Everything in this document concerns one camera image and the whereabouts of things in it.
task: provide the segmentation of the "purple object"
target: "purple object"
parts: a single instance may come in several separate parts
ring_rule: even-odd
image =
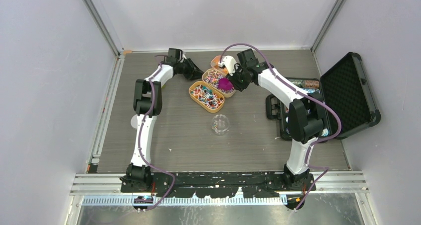
[[[218,88],[223,90],[231,90],[234,88],[232,83],[225,77],[221,78],[218,82]]]

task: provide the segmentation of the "wall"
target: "wall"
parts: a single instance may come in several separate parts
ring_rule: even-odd
[[[421,218],[420,9],[421,0],[347,0],[316,51],[323,73],[348,51],[364,61],[382,121],[343,143],[382,224]]]
[[[114,55],[82,0],[0,0],[0,224],[57,225]]]
[[[310,48],[335,0],[93,0],[129,50]]]

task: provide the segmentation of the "toolbox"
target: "toolbox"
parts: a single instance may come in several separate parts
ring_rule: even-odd
[[[369,82],[364,73],[361,56],[357,53],[347,53],[331,69],[324,73],[320,80],[308,78],[287,78],[299,87],[305,87],[305,81],[318,81],[318,90],[323,100],[339,116],[342,130],[336,139],[345,139],[366,128],[377,125],[381,114],[374,102]],[[338,123],[325,110],[328,125],[322,137],[336,132]],[[266,116],[268,119],[279,120],[281,138],[292,140],[288,133],[288,108],[273,94],[266,98]]]

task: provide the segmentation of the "gray wooden surface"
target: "gray wooden surface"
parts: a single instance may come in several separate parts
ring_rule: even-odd
[[[203,71],[221,52],[191,52]],[[236,51],[228,52],[235,56]],[[319,77],[309,50],[265,51],[270,62],[284,76]],[[124,172],[134,151],[135,81],[149,76],[157,66],[154,53],[127,54],[105,137],[98,172]],[[162,90],[163,107],[153,131],[152,164],[169,171],[259,171],[282,170],[291,142],[279,137],[276,121],[266,118],[265,98],[270,93],[254,84],[226,99],[219,113],[230,120],[229,132],[217,136],[211,130],[215,114],[207,112],[188,94],[193,81],[182,75],[170,79]],[[340,141],[319,144],[311,164],[346,170]]]

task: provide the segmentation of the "black case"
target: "black case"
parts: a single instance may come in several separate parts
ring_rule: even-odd
[[[342,123],[341,133],[336,139],[345,139],[366,128],[377,125],[381,120],[380,111],[374,103],[368,81],[364,73],[361,56],[357,53],[347,53],[339,62],[320,77],[320,91],[324,101],[339,116]],[[268,119],[280,121],[281,138],[292,140],[286,132],[288,114],[285,106],[271,94],[266,98],[266,114]],[[338,129],[335,118],[328,115],[328,129],[332,134]]]

